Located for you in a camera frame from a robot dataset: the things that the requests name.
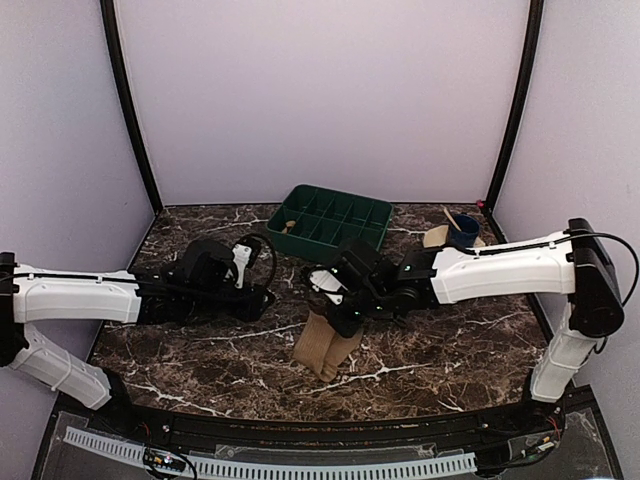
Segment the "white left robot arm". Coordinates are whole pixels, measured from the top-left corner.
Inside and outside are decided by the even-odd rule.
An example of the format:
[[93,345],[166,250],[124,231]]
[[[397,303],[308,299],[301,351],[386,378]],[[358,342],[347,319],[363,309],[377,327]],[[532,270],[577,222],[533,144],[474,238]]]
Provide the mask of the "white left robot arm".
[[268,284],[253,284],[247,245],[187,253],[159,273],[81,273],[37,269],[1,255],[1,364],[21,371],[86,408],[101,411],[120,436],[141,427],[120,376],[91,366],[46,339],[45,320],[99,320],[123,325],[182,323],[203,306],[253,322],[273,303]]

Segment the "brown argyle sock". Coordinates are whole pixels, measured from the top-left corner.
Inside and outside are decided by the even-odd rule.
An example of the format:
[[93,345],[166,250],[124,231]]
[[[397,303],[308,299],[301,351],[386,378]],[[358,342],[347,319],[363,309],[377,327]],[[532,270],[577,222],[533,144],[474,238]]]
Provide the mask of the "brown argyle sock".
[[282,230],[282,233],[283,234],[288,234],[294,228],[295,225],[296,225],[296,221],[295,220],[287,221],[285,223],[285,226],[284,226],[283,230]]

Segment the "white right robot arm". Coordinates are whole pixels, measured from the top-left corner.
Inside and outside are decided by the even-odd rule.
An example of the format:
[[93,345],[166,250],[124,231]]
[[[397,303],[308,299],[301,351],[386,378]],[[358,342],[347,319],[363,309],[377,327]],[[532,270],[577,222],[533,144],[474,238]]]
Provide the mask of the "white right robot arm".
[[597,344],[623,325],[631,296],[621,294],[602,244],[617,239],[573,218],[566,229],[545,237],[479,248],[421,248],[395,264],[354,238],[308,281],[330,301],[329,324],[343,337],[353,336],[366,318],[400,320],[413,311],[485,297],[565,296],[559,329],[531,374],[529,396],[510,413],[511,426],[530,434],[547,420],[548,403],[561,399]]

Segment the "tan brown sock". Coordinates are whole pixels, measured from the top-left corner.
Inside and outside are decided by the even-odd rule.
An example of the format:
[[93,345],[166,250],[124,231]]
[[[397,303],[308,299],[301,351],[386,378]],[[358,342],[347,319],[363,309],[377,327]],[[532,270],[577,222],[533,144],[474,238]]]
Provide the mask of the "tan brown sock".
[[328,323],[328,320],[313,310],[297,340],[292,358],[311,370],[324,383],[333,381],[338,367],[361,343],[363,329],[352,337],[343,337]]

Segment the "green compartment tray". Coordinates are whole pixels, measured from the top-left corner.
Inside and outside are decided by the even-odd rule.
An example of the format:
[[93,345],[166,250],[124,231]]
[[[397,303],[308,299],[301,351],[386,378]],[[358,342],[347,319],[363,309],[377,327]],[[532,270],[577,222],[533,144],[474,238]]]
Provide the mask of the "green compartment tray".
[[[267,231],[278,252],[324,263],[348,239],[360,238],[380,249],[392,215],[393,205],[387,201],[300,184],[272,214]],[[283,234],[290,220],[296,225]]]

